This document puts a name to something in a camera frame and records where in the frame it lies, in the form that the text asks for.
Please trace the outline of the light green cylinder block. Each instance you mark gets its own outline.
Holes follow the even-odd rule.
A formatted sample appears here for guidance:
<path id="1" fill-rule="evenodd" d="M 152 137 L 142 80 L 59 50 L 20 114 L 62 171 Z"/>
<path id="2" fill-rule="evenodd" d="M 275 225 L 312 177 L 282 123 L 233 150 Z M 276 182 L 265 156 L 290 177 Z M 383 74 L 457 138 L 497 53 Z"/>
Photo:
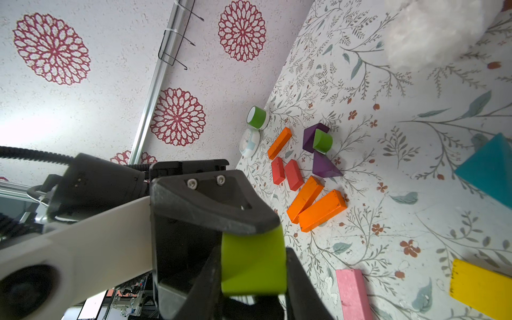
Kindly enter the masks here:
<path id="1" fill-rule="evenodd" d="M 286 249 L 281 226 L 257 235 L 223 234 L 221 291 L 224 296 L 275 296 L 286 290 Z"/>

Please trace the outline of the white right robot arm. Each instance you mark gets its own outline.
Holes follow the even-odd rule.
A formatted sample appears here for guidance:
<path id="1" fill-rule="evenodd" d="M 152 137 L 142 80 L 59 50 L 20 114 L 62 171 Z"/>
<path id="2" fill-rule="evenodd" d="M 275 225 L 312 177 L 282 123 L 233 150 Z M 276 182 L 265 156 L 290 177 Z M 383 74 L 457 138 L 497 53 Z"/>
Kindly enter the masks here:
<path id="1" fill-rule="evenodd" d="M 330 319 L 278 215 L 226 159 L 120 165 L 2 147 L 67 166 L 36 202 L 46 223 L 1 216 L 1 318 L 56 319 L 151 273 L 161 319 Z"/>

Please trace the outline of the teal triangle block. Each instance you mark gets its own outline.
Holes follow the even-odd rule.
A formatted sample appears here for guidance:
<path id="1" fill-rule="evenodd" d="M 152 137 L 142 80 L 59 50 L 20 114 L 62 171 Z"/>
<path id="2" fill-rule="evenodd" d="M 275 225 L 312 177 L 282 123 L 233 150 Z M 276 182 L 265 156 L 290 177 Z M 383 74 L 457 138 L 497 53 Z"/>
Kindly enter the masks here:
<path id="1" fill-rule="evenodd" d="M 502 205 L 511 208 L 511 146 L 502 133 L 491 139 L 481 133 L 471 139 L 474 153 L 455 171 Z"/>

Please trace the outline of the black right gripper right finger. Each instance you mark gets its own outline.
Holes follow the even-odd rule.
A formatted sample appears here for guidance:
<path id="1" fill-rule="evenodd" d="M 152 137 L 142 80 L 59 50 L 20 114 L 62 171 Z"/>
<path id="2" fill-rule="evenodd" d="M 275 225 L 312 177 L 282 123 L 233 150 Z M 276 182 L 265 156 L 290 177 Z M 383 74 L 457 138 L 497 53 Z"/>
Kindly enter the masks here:
<path id="1" fill-rule="evenodd" d="M 287 290 L 285 293 L 287 319 L 333 320 L 318 296 L 301 261 L 294 250 L 286 248 Z"/>

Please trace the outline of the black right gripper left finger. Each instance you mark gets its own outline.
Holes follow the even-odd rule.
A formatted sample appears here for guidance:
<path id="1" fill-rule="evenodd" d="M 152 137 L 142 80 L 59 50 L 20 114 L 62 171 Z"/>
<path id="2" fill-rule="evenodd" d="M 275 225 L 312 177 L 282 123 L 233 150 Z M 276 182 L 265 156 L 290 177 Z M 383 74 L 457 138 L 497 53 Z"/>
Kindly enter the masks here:
<path id="1" fill-rule="evenodd" d="M 262 235 L 280 227 L 279 217 L 240 170 L 159 177 L 149 195 L 161 318 L 220 318 L 222 235 Z"/>

